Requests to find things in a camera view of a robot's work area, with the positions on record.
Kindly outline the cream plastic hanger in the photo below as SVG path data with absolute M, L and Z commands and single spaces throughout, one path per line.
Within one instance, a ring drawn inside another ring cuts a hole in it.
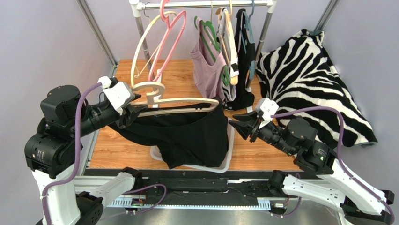
M 130 80 L 131 80 L 131 86 L 133 87 L 134 86 L 134 79 L 135 78 L 139 78 L 141 76 L 141 74 L 143 73 L 145 68 L 147 68 L 149 71 L 152 68 L 154 68 L 154 66 L 152 65 L 152 61 L 151 60 L 154 57 L 154 55 L 156 53 L 158 53 L 162 42 L 156 47 L 155 51 L 150 56 L 146 37 L 147 37 L 149 31 L 151 30 L 151 28 L 153 27 L 153 25 L 161 18 L 161 16 L 158 15 L 154 19 L 150 20 L 149 21 L 149 25 L 147 26 L 146 30 L 144 30 L 143 29 L 142 20 L 141 20 L 141 11 L 145 10 L 145 5 L 143 3 L 141 3 L 139 0 L 130 0 L 129 3 L 131 4 L 132 12 L 133 12 L 133 15 L 134 15 L 136 23 L 137 23 L 139 35 L 141 37 L 140 41 L 139 41 L 139 43 L 137 45 L 137 48 L 136 48 L 136 51 L 135 51 L 135 54 L 134 54 L 134 57 L 133 57 L 133 61 L 132 61 Z M 144 56 L 145 56 L 145 59 L 146 59 L 147 62 L 145 64 L 145 67 L 141 71 L 139 71 L 138 68 L 136 67 L 136 63 L 137 63 L 138 55 L 140 53 L 141 48 L 143 49 Z

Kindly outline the black tank top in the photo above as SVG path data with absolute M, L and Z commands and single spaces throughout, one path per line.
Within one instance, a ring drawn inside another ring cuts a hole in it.
M 222 104 L 211 112 L 138 117 L 129 127 L 109 127 L 125 139 L 156 145 L 169 169 L 182 165 L 219 167 L 229 149 L 228 119 Z

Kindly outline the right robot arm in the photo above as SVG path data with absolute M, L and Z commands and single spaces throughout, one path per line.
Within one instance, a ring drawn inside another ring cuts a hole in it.
M 297 196 L 327 206 L 354 225 L 391 225 L 394 193 L 366 184 L 342 162 L 338 153 L 316 140 L 317 130 L 297 116 L 285 128 L 266 121 L 262 112 L 234 115 L 231 126 L 250 142 L 260 139 L 289 156 L 302 171 L 327 181 L 322 187 L 274 170 L 266 190 L 278 197 Z

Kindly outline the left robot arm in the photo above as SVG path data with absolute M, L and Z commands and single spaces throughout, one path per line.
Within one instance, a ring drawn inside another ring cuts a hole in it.
M 108 99 L 89 105 L 86 94 L 73 85 L 52 89 L 40 107 L 44 117 L 36 134 L 27 141 L 24 153 L 41 195 L 41 225 L 94 225 L 112 201 L 143 187 L 142 173 L 130 167 L 93 191 L 78 194 L 74 183 L 83 148 L 81 136 L 107 125 L 125 128 L 143 107 L 126 105 L 117 112 Z

